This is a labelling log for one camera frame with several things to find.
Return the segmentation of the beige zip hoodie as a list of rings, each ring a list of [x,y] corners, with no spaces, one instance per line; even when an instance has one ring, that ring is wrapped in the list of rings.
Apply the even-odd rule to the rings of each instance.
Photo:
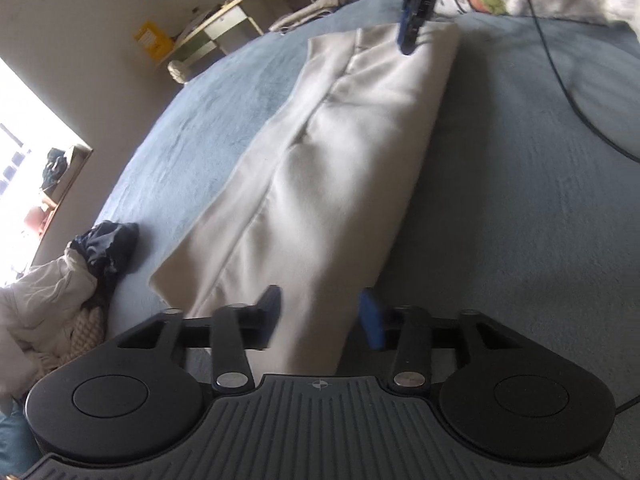
[[[334,373],[359,294],[393,247],[460,38],[454,24],[427,24],[406,55],[397,34],[311,38],[288,99],[151,276],[192,318],[280,287],[270,344],[248,355],[255,377]]]

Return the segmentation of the dark clothes on windowsill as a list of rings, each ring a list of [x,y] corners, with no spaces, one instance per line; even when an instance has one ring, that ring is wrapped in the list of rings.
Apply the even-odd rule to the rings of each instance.
[[[58,184],[62,175],[66,173],[68,168],[68,162],[65,156],[65,152],[58,150],[57,148],[51,148],[47,154],[46,166],[42,170],[42,185],[43,191],[50,190]]]

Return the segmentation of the folded beige garment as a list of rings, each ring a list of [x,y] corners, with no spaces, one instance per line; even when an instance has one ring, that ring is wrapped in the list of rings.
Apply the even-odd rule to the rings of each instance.
[[[269,27],[269,31],[287,34],[294,29],[298,29],[300,26],[318,20],[319,18],[324,18],[353,1],[354,0],[316,0],[309,3],[308,6],[304,6],[303,9],[279,18]]]

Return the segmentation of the dark furry garment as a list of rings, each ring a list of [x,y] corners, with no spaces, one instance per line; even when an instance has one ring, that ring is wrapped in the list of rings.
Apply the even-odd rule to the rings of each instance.
[[[103,221],[76,236],[68,247],[84,258],[96,278],[96,290],[84,309],[107,309],[119,280],[126,274],[139,239],[137,223]]]

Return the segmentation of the checked pink cloth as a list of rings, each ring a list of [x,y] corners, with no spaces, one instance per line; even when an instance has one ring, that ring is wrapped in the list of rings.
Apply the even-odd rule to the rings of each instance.
[[[106,319],[104,309],[82,308],[70,330],[70,348],[62,356],[46,354],[40,359],[43,374],[47,375],[59,367],[76,360],[96,348],[105,340]]]

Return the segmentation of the grey-blue bed blanket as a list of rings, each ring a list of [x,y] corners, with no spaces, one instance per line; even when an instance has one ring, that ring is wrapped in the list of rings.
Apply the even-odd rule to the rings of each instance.
[[[149,277],[284,103],[311,37],[396,22],[360,0],[252,41],[184,88],[107,199],[136,254],[108,312],[117,335],[162,308]],[[438,318],[483,312],[639,392],[639,45],[628,28],[465,14],[404,224],[375,282]]]

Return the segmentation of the cream side desk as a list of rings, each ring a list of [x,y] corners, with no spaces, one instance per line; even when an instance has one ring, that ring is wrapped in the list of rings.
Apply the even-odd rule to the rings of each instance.
[[[183,32],[175,47],[157,61],[155,66],[176,61],[190,67],[214,51],[226,55],[222,38],[244,24],[249,24],[257,37],[264,36],[278,18],[277,3],[277,0],[227,0],[217,11],[197,18],[196,25]]]

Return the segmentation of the pale beige crumpled garment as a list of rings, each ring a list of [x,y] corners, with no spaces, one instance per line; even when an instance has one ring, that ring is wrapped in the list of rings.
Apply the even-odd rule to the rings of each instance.
[[[1,411],[9,414],[42,372],[46,354],[62,356],[82,305],[96,290],[84,258],[67,248],[1,291]]]

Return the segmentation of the blue duvet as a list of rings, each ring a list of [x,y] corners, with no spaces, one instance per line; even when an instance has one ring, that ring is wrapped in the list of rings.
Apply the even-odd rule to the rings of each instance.
[[[42,454],[29,429],[20,404],[13,403],[9,415],[1,414],[0,474],[19,477],[40,460]]]

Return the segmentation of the yellow box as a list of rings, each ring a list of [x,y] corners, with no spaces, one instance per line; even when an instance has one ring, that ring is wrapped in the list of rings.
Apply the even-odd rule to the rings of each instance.
[[[145,22],[138,29],[134,34],[134,41],[142,47],[154,63],[162,62],[175,47],[175,41],[152,21]]]

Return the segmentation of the cream bed post knob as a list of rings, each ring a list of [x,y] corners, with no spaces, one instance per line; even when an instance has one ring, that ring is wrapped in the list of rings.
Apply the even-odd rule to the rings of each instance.
[[[193,73],[190,67],[187,66],[186,63],[178,60],[171,60],[167,64],[167,70],[171,78],[177,84],[182,84],[183,86],[188,84],[193,78]]]

